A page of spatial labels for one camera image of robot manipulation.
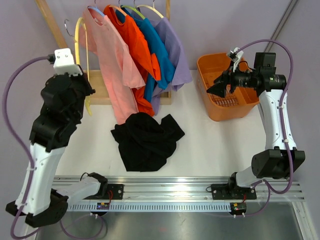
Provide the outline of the black t shirt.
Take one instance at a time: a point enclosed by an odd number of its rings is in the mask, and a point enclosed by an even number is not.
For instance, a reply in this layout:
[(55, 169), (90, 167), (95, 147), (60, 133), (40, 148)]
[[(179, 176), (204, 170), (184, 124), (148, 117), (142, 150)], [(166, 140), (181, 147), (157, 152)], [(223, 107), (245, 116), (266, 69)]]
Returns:
[(177, 149), (185, 132), (171, 114), (158, 123), (144, 112), (131, 114), (116, 124), (111, 134), (118, 143), (120, 157), (128, 172), (156, 172)]

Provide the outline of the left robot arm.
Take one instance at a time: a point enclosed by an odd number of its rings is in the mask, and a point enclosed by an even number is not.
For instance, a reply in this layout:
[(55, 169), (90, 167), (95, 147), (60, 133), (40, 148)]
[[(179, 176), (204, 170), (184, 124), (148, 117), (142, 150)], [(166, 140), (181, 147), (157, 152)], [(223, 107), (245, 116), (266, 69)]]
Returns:
[(25, 223), (33, 228), (59, 222), (69, 206), (87, 197), (103, 199), (108, 194), (108, 179), (95, 172), (65, 188), (52, 188), (59, 161), (81, 124), (85, 98), (95, 92), (86, 73), (56, 74), (40, 92), (43, 105), (32, 124), (27, 150), (33, 163), (22, 187), (27, 198), (20, 197), (5, 208), (13, 216), (25, 216)]

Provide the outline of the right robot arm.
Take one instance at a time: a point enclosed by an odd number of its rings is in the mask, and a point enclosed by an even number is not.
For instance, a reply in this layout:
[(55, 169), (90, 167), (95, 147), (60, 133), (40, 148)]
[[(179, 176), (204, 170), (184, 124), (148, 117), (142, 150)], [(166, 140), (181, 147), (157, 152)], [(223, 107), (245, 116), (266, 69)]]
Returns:
[(251, 165), (234, 172), (226, 184), (212, 184), (210, 191), (215, 200), (255, 200), (255, 187), (268, 179), (288, 179), (283, 190), (271, 189), (276, 194), (286, 193), (293, 182), (295, 170), (305, 161), (303, 150), (298, 150), (293, 139), (287, 111), (287, 85), (289, 81), (276, 73), (276, 54), (257, 52), (254, 67), (239, 69), (243, 52), (238, 48), (227, 53), (230, 64), (214, 80), (207, 93), (226, 97), (227, 87), (234, 92), (237, 87), (250, 88), (259, 99), (259, 112), (265, 131), (265, 150), (252, 157)]

